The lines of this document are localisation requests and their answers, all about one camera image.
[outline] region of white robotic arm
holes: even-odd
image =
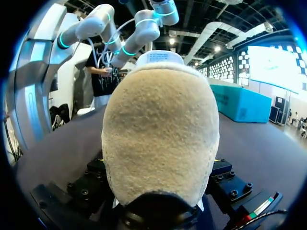
[[[109,4],[97,6],[84,20],[61,32],[58,46],[67,49],[78,41],[100,35],[106,45],[103,55],[109,49],[115,54],[111,64],[122,68],[144,45],[160,36],[159,26],[174,25],[179,21],[174,0],[150,0],[150,5],[153,11],[141,10],[135,14],[135,32],[124,46],[113,21],[114,8]]]
[[[160,36],[159,26],[174,25],[179,21],[174,0],[150,0],[150,4],[153,11],[141,10],[135,14],[135,32],[113,57],[111,64],[114,67],[122,68],[144,45],[156,40]]]
[[[61,32],[58,36],[58,46],[67,49],[78,41],[98,35],[104,41],[108,41],[113,35],[114,39],[108,43],[108,48],[113,53],[121,49],[119,33],[114,24],[114,8],[109,4],[97,6],[84,20]]]

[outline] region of black t-shirt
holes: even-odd
[[[103,49],[104,49],[103,45],[95,47],[95,54],[97,61],[100,58]],[[96,68],[93,52],[91,52],[85,66]],[[104,67],[105,66],[103,65],[103,62],[100,61],[99,68],[101,69]],[[118,84],[119,84],[118,68],[113,68],[112,77],[102,77],[98,74],[92,74],[92,87],[93,87],[94,97],[112,94],[112,92],[114,91],[114,89],[117,87]]]

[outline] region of teal box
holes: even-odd
[[[272,99],[240,87],[210,85],[220,113],[236,122],[267,123]]]

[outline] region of person's hand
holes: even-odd
[[[109,77],[111,76],[111,72],[112,72],[112,68],[103,68],[103,69],[100,69],[100,74],[103,76],[103,77]]]

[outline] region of black mount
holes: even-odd
[[[253,195],[252,191],[253,184],[241,180],[229,162],[215,161],[205,193],[212,195],[221,211],[230,217],[225,230],[272,211],[283,197],[280,193],[272,195],[266,191]],[[126,207],[118,205],[112,209],[114,195],[106,179],[104,161],[99,158],[87,164],[87,170],[78,180],[67,183],[67,193],[50,183],[39,185],[31,195],[42,221],[52,226],[51,229],[111,229],[110,225],[113,224],[113,228],[119,219],[131,229],[189,228],[197,222],[199,214],[198,208],[191,208],[175,194],[160,191],[143,194]],[[89,220],[102,204],[107,209],[105,213],[113,213],[116,220],[111,216],[105,218],[105,224]],[[264,219],[242,229],[255,230]],[[158,223],[162,222],[167,224],[161,227]]]

